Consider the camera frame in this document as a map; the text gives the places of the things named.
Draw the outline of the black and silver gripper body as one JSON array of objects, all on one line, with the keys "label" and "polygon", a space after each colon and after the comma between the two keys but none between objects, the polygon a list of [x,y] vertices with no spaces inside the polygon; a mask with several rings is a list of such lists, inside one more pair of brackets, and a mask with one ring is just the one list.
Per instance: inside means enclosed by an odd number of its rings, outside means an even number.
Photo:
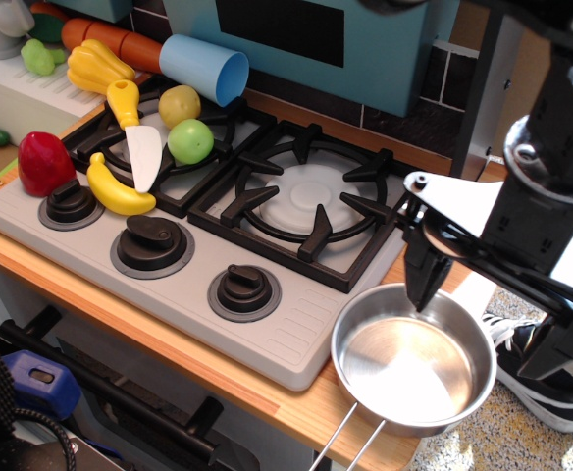
[{"label": "black and silver gripper body", "polygon": [[470,241],[462,248],[443,242],[440,244],[451,258],[544,311],[556,309],[556,302],[548,300],[551,296],[565,307],[573,308],[573,236],[557,256],[552,272],[545,276],[534,277],[523,274],[513,266],[507,268],[500,255],[491,267],[478,266],[481,261],[479,253],[487,250],[487,244],[480,240],[481,233],[487,227],[489,215],[503,187],[502,182],[470,182],[426,172],[413,172],[404,179],[403,185],[408,195],[417,202],[418,219],[432,211],[469,236]]}]

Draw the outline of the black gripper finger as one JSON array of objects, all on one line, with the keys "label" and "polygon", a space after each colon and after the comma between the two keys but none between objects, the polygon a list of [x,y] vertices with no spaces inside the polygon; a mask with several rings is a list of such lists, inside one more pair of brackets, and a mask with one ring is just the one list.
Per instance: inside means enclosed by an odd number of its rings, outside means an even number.
[{"label": "black gripper finger", "polygon": [[547,313],[524,348],[518,375],[543,379],[573,363],[573,312]]},{"label": "black gripper finger", "polygon": [[416,310],[421,312],[443,285],[453,261],[432,246],[422,229],[414,229],[404,235],[406,295]]}]

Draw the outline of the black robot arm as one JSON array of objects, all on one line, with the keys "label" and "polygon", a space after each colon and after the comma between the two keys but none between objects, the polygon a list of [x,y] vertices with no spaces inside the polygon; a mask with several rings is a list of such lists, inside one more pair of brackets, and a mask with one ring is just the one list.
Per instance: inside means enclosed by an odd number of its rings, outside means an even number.
[{"label": "black robot arm", "polygon": [[551,44],[551,62],[529,115],[505,139],[503,183],[408,175],[399,213],[405,287],[424,308],[453,261],[546,313],[519,374],[542,379],[573,366],[573,1],[493,1]]}]

